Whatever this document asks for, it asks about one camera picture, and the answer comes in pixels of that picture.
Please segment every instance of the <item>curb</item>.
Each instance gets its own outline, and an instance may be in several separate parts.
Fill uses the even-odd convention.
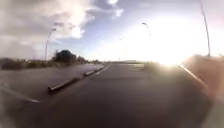
[[[95,72],[96,72],[96,70],[89,71],[89,72],[84,73],[83,76],[87,77],[87,76],[90,76],[90,75],[94,74]]]
[[[56,91],[58,91],[58,90],[60,90],[60,89],[63,89],[63,88],[65,88],[65,87],[67,87],[67,86],[69,86],[69,85],[71,85],[71,84],[73,84],[73,83],[79,82],[79,81],[82,80],[83,78],[86,78],[86,77],[88,77],[88,76],[91,76],[91,75],[95,74],[96,72],[99,72],[100,70],[103,70],[103,69],[106,68],[106,67],[107,67],[107,66],[103,66],[102,68],[95,69],[95,70],[92,70],[92,71],[88,71],[88,72],[84,73],[84,74],[83,74],[83,77],[81,77],[81,78],[72,78],[72,79],[67,80],[67,81],[65,81],[65,82],[63,82],[63,83],[61,83],[61,84],[56,85],[56,86],[48,87],[48,88],[47,88],[47,89],[48,89],[48,92],[49,92],[49,93],[53,93],[53,92],[56,92]]]
[[[56,86],[52,86],[52,87],[48,87],[48,92],[51,93],[51,92],[55,92],[55,91],[58,91],[72,83],[75,83],[75,82],[78,82],[80,81],[82,78],[73,78],[73,79],[70,79],[70,80],[67,80],[61,84],[58,84]]]

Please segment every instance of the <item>bush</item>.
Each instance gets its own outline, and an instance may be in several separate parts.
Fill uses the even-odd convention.
[[[19,61],[14,61],[11,59],[4,59],[2,61],[2,69],[5,70],[18,70],[18,69],[22,69],[23,68],[23,64],[22,62]]]

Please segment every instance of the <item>sun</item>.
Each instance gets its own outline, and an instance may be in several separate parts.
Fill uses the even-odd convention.
[[[135,24],[119,37],[121,40],[102,46],[104,52],[98,55],[109,60],[154,61],[170,66],[207,52],[206,41],[199,40],[203,39],[203,29],[188,19],[156,17],[147,24],[151,36],[145,25]]]

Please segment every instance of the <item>pole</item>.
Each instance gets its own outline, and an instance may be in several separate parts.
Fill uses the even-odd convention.
[[[142,23],[142,24],[145,25],[145,26],[147,27],[147,29],[148,29],[148,31],[149,31],[149,35],[151,36],[151,32],[150,32],[150,29],[149,29],[148,24],[147,24],[147,23]]]
[[[51,37],[51,34],[53,31],[56,31],[56,29],[52,29],[51,32],[49,33],[48,35],[48,38],[47,38],[47,42],[46,42],[46,46],[45,46],[45,60],[47,61],[47,48],[48,48],[48,43],[49,43],[49,39]]]
[[[209,37],[209,30],[208,30],[208,22],[207,22],[207,18],[206,18],[205,11],[204,11],[204,8],[202,6],[201,0],[199,0],[199,4],[200,4],[201,12],[202,12],[202,15],[203,15],[204,23],[205,23],[207,45],[208,45],[208,57],[210,57],[211,56],[211,49],[210,49],[210,37]]]

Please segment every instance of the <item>cloud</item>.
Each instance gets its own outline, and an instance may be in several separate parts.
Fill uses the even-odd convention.
[[[115,19],[117,17],[120,17],[123,14],[124,9],[120,8],[117,5],[118,0],[107,0],[107,3],[113,7],[113,9],[111,10],[111,12],[114,14],[112,16],[112,19]]]
[[[108,0],[107,3],[110,5],[115,5],[117,4],[118,0]]]
[[[3,44],[14,44],[35,52],[44,47],[52,27],[57,28],[54,38],[81,38],[85,24],[95,18],[88,12],[97,9],[94,0],[1,0],[0,51]]]

